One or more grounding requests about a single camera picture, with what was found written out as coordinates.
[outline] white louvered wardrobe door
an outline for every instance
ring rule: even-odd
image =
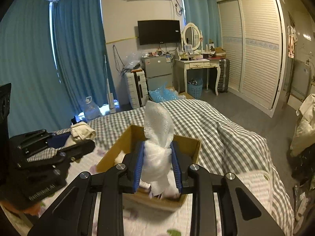
[[[230,60],[229,87],[239,90],[242,73],[243,35],[241,12],[238,0],[227,0],[219,4],[222,48]]]
[[[240,92],[272,108],[281,68],[282,37],[276,0],[240,0],[245,57]]]

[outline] plaid bedspread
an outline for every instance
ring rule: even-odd
[[[266,140],[230,121],[211,105],[200,100],[175,100],[160,103],[169,111],[174,133],[198,138],[201,150],[198,163],[209,172],[224,175],[264,170],[273,185],[271,215],[286,236],[293,233],[294,214],[284,185],[274,167]],[[144,126],[144,108],[97,118],[89,125],[97,131],[96,146],[108,150],[130,125]],[[56,153],[42,151],[29,159],[46,159]]]

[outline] teal curtain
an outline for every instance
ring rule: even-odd
[[[216,0],[184,0],[186,23],[194,23],[202,31],[203,45],[212,39],[215,47],[222,45],[219,8]]]
[[[10,136],[70,126],[74,116],[54,63],[49,1],[15,0],[0,22],[0,85],[11,82]]]
[[[116,98],[108,63],[100,0],[58,0],[53,3],[53,38],[57,67],[72,106],[92,96],[99,107],[108,104],[108,78]]]

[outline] gray floor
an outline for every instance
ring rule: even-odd
[[[296,181],[291,177],[287,152],[294,134],[295,110],[285,105],[272,118],[238,96],[228,92],[216,96],[211,90],[203,90],[201,100],[208,102],[231,121],[267,139],[273,164],[290,197],[293,207],[292,187]]]

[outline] blue plastic basket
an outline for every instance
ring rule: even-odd
[[[203,82],[198,81],[199,85],[192,85],[187,83],[187,93],[191,96],[193,96],[195,99],[199,99],[201,97],[201,91],[202,91],[202,85]]]

